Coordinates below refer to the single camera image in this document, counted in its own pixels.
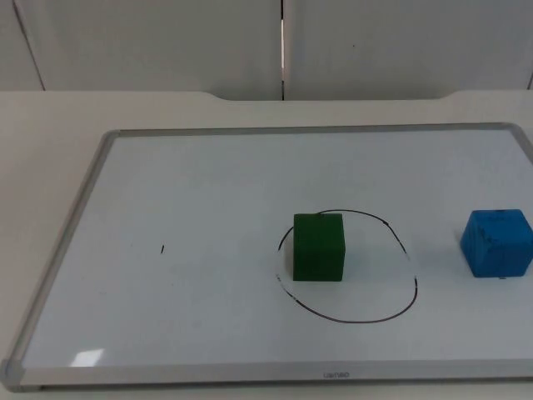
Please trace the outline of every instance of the cube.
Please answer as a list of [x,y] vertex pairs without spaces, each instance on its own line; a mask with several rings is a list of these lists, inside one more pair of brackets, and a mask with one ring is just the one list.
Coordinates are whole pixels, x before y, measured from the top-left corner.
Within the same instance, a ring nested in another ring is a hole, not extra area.
[[294,216],[293,280],[341,281],[345,251],[341,214]]
[[474,211],[461,249],[477,278],[521,277],[533,258],[533,231],[521,210]]

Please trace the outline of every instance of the white table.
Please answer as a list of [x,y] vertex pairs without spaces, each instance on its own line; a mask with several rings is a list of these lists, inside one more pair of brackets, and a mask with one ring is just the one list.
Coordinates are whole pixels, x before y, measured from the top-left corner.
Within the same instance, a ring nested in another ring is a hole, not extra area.
[[[511,122],[533,92],[428,101],[228,102],[194,92],[0,92],[0,353],[12,340],[101,135],[115,128]],[[30,398],[531,398],[533,383],[306,385],[44,393]],[[0,389],[0,399],[19,398]]]

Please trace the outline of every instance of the green cube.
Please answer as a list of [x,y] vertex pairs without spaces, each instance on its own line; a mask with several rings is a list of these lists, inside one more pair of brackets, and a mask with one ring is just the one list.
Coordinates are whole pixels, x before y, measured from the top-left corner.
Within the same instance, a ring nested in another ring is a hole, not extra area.
[[294,216],[293,280],[340,282],[345,252],[341,214]]

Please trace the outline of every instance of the white wall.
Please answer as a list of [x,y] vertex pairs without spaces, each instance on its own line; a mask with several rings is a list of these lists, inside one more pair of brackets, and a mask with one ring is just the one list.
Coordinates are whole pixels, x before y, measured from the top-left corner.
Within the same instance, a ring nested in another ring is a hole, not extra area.
[[45,88],[281,99],[279,0],[17,0]]
[[12,0],[0,0],[0,90],[41,90]]
[[285,0],[285,98],[526,89],[531,0]]

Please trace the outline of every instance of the whiteboard frame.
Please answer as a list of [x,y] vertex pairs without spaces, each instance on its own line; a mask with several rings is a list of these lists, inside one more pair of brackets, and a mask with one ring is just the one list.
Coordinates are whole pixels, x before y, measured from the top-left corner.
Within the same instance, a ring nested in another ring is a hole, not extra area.
[[522,129],[507,122],[382,125],[348,127],[251,127],[169,130],[116,130],[105,133],[54,245],[31,301],[22,317],[7,357],[0,364],[0,381],[12,392],[43,387],[92,387],[143,384],[257,383],[298,381],[372,381],[427,379],[533,379],[532,360],[384,361],[384,362],[256,362],[206,365],[131,367],[24,368],[22,360],[61,267],[72,236],[117,138],[236,135],[273,133],[371,133],[436,130],[507,130],[533,164],[533,144]]

